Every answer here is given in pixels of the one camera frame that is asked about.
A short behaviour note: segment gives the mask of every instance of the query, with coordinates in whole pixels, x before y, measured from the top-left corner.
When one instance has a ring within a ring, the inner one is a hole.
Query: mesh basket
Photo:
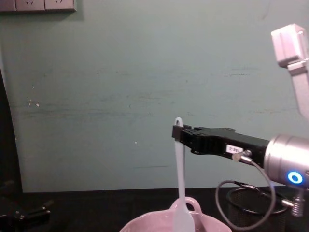
[[[270,194],[248,188],[237,188],[227,194],[228,218],[236,226],[247,227],[258,222],[266,213],[270,204]],[[287,208],[281,205],[285,199],[277,194],[274,212],[268,220],[251,232],[284,232]]]

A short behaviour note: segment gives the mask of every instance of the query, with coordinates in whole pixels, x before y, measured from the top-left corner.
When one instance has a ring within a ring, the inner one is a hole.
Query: white spatula
[[[183,120],[180,117],[176,118],[175,125],[183,127]],[[193,218],[185,203],[184,145],[175,141],[175,152],[177,161],[179,204],[176,207],[173,218],[173,232],[195,232]]]

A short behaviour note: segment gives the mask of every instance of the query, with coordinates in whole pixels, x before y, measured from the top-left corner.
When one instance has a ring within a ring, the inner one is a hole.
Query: label sticker
[[[232,145],[226,145],[226,152],[231,153],[231,154],[235,154],[235,153],[239,153],[242,152],[243,148],[238,147],[238,146],[232,146]]]

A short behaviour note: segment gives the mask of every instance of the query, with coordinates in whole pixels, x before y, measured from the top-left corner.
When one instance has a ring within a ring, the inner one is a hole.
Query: wall outlet
[[[16,11],[15,0],[0,0],[0,12]]]
[[[44,0],[16,0],[17,11],[45,11]]]
[[[75,11],[74,0],[45,0],[46,10]]]

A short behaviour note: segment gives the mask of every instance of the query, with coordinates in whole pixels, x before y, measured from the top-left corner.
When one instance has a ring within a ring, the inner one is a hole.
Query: gray cable
[[[274,208],[275,208],[275,204],[276,204],[276,192],[275,192],[275,188],[274,186],[271,184],[271,181],[269,179],[269,177],[267,176],[267,174],[264,172],[264,170],[259,166],[257,165],[255,162],[253,162],[252,160],[250,161],[250,164],[252,164],[253,166],[255,166],[259,172],[263,175],[263,177],[265,178],[265,180],[267,181],[268,185],[269,185],[269,188],[270,188],[270,196],[271,196],[271,201],[270,201],[270,205],[269,205],[269,209],[268,211],[266,212],[266,214],[264,215],[264,217],[259,220],[257,223],[251,225],[251,226],[248,226],[248,227],[239,227],[239,226],[236,226],[234,225],[224,214],[221,206],[220,206],[220,203],[219,203],[219,189],[222,185],[225,185],[225,184],[233,184],[235,183],[234,181],[232,180],[226,180],[226,181],[223,181],[221,182],[217,189],[216,189],[216,193],[215,193],[215,198],[216,198],[216,205],[217,205],[217,208],[221,214],[221,216],[223,217],[223,219],[227,222],[227,224],[234,230],[238,230],[238,231],[248,231],[248,230],[252,230],[260,225],[262,225],[267,219],[268,217],[271,215],[271,213],[273,212]]]

